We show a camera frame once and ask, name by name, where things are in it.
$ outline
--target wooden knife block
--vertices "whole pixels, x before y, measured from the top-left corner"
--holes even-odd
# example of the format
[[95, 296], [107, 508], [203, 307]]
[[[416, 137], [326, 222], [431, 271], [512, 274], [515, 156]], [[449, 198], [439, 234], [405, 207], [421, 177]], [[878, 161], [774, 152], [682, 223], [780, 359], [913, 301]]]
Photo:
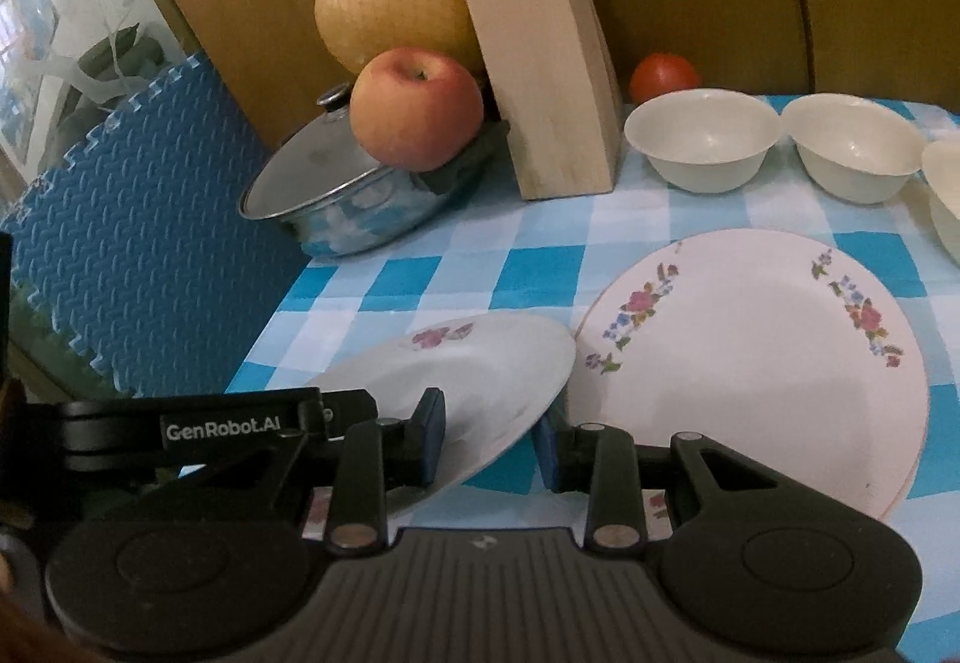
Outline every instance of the wooden knife block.
[[467, 0], [526, 200], [606, 193], [621, 108], [593, 0]]

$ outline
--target blue checkered tablecloth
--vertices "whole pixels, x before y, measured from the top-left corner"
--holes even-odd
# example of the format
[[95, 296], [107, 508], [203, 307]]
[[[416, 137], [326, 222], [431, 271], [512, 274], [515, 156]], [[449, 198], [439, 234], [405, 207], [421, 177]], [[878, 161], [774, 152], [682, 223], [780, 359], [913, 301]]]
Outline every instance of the blue checkered tablecloth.
[[[769, 97], [778, 110], [790, 97]], [[960, 134], [960, 118], [885, 102], [928, 137]], [[960, 653], [960, 268], [930, 222], [921, 177], [883, 206], [835, 200], [803, 171], [792, 145], [772, 149], [757, 177], [722, 195], [671, 188], [628, 151], [611, 194], [524, 203], [509, 160], [401, 241], [339, 265], [309, 265], [270, 319], [230, 390], [304, 385], [331, 364], [434, 322], [523, 308], [576, 328], [623, 270], [678, 238], [762, 227], [817, 238], [883, 281], [910, 320], [930, 383], [928, 442], [891, 524], [923, 562], [925, 587], [901, 650], [914, 663]], [[544, 490], [529, 437], [494, 465], [407, 515], [438, 527], [566, 524], [582, 530], [586, 499]]]

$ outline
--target pot lid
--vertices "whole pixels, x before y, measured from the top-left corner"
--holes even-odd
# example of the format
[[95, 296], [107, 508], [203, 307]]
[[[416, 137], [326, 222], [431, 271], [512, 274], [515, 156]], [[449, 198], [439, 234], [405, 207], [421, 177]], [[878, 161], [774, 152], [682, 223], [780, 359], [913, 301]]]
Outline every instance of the pot lid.
[[330, 89], [315, 118], [270, 158], [240, 201], [248, 219], [289, 214], [331, 195], [381, 166], [350, 130], [349, 84]]

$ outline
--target red apple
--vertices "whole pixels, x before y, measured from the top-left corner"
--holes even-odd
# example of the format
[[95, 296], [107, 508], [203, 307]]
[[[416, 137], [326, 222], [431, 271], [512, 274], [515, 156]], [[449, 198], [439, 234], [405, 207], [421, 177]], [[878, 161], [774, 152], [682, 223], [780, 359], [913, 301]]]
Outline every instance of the red apple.
[[422, 173], [454, 158], [483, 123], [483, 98], [455, 59], [394, 48], [367, 62], [350, 96], [354, 137], [381, 163]]

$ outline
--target white plate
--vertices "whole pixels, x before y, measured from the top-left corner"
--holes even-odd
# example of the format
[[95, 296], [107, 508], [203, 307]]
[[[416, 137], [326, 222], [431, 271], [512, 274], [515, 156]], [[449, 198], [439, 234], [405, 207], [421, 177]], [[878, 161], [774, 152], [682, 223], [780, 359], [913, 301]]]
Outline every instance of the white plate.
[[766, 230], [637, 262], [584, 318], [568, 385], [573, 424], [659, 445], [699, 431], [877, 518], [908, 489], [928, 408], [917, 340], [877, 277]]
[[[390, 510], [397, 512], [469, 479], [519, 441], [560, 394], [575, 353], [573, 336], [559, 322], [495, 311], [419, 329], [307, 386], [365, 388], [380, 416], [400, 419], [413, 413], [426, 388], [443, 390], [446, 433], [437, 476], [426, 492], [392, 493]], [[323, 516], [315, 505], [311, 522]]]

